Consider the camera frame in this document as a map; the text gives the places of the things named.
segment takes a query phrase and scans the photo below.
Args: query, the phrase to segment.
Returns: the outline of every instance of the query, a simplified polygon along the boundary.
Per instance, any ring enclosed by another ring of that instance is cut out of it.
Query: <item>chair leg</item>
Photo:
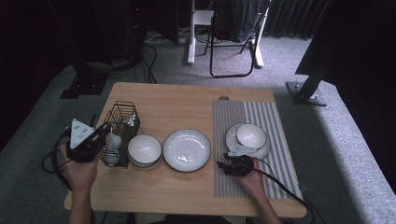
[[[207,46],[209,45],[209,38],[210,38],[210,36],[212,35],[212,26],[210,26],[210,28],[209,28],[209,32],[208,32],[208,34],[207,34],[207,40],[206,40],[206,46],[205,46],[205,52],[204,52],[204,55],[206,55],[206,51],[207,51]]]
[[[211,36],[211,41],[210,41],[210,69],[209,69],[210,70],[210,76],[212,76],[214,78],[222,78],[222,77],[247,77],[248,75],[250,75],[251,72],[253,71],[254,61],[255,61],[254,57],[256,55],[256,50],[258,48],[257,41],[255,42],[253,53],[250,54],[250,56],[251,56],[251,65],[250,65],[250,70],[247,73],[245,73],[245,74],[235,74],[235,75],[216,76],[216,75],[213,74],[213,48],[214,48],[213,43],[214,43],[214,38],[215,37],[212,35]],[[247,41],[245,42],[245,45],[243,46],[243,48],[240,51],[240,53],[242,53],[242,51],[244,50],[244,48],[248,44],[248,41],[250,41],[250,38],[247,39]]]
[[[249,37],[249,38],[247,39],[247,41],[245,41],[244,47],[241,48],[241,51],[239,51],[239,53],[242,53],[242,52],[244,51],[245,47],[247,46],[247,44],[248,44],[248,42],[249,42],[250,40],[251,40],[251,38]]]
[[[210,76],[216,77],[213,75],[213,42],[215,41],[215,36],[212,34],[212,31],[210,31],[210,64],[209,64],[209,71],[210,71]]]

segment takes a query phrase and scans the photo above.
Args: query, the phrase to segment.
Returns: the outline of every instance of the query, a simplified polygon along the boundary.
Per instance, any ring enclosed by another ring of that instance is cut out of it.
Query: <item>dish drying rack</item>
[[[140,119],[137,116],[134,103],[116,101],[113,108],[108,111],[105,122],[112,126],[113,134],[121,137],[122,143],[118,148],[118,153],[115,153],[108,150],[107,138],[101,160],[107,166],[128,168],[128,145],[131,139],[137,135],[140,127]]]

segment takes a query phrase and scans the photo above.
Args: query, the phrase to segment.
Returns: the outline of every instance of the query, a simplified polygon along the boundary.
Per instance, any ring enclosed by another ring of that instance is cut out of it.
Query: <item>dark curtain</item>
[[[0,2],[0,152],[69,61],[45,1]]]
[[[396,190],[396,2],[333,0],[296,74],[336,86]]]
[[[47,0],[47,3],[57,22],[54,30],[60,33],[64,50],[73,64],[85,62],[111,64],[95,1]]]

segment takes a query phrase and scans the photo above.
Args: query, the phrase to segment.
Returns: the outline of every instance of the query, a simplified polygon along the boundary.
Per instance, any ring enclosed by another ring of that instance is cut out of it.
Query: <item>floor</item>
[[[394,223],[396,197],[380,172],[359,128],[350,116],[337,89],[321,82],[318,89],[326,106],[295,105],[285,83],[304,82],[306,76],[294,72],[309,40],[299,38],[262,39],[260,48],[264,67],[254,69],[249,77],[214,79],[208,73],[208,55],[202,55],[205,36],[198,39],[194,65],[187,64],[188,39],[176,46],[156,38],[144,48],[144,59],[152,64],[158,83],[203,85],[236,88],[259,88],[273,91],[288,140],[290,154],[302,186],[327,223]],[[218,60],[216,66],[234,71],[238,63]],[[95,64],[105,69],[103,64]],[[140,63],[132,69],[111,72],[101,95],[81,95],[78,99],[60,99],[76,72],[66,66],[48,85],[33,110],[0,154],[0,223],[65,223],[67,192],[60,181],[42,170],[40,163],[51,150],[62,129],[74,118],[89,122],[101,113],[115,82],[147,82],[148,69]],[[101,220],[104,212],[96,212]],[[125,223],[128,215],[108,213],[106,223]],[[311,215],[294,219],[307,223]]]

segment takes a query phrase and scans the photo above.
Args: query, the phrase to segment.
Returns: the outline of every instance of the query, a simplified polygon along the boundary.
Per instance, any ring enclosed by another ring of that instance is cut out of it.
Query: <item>white bowl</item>
[[[166,163],[180,172],[200,169],[209,157],[209,140],[195,130],[183,129],[172,133],[163,144],[163,158]]]
[[[150,170],[158,164],[163,154],[160,142],[150,135],[137,135],[128,145],[131,163],[141,170]]]
[[[226,142],[227,148],[230,151],[237,150],[236,145],[239,143],[238,143],[238,140],[236,139],[236,131],[243,124],[244,123],[238,123],[238,124],[233,125],[233,127],[231,127],[226,133],[225,142]],[[248,153],[247,155],[249,157],[257,157],[258,159],[263,160],[265,157],[268,156],[270,151],[271,151],[271,142],[270,142],[268,135],[266,134],[266,142],[265,142],[264,146],[261,148],[258,148],[257,151],[255,151],[255,152]]]
[[[236,130],[236,138],[245,147],[261,148],[267,141],[265,131],[255,124],[242,124]]]

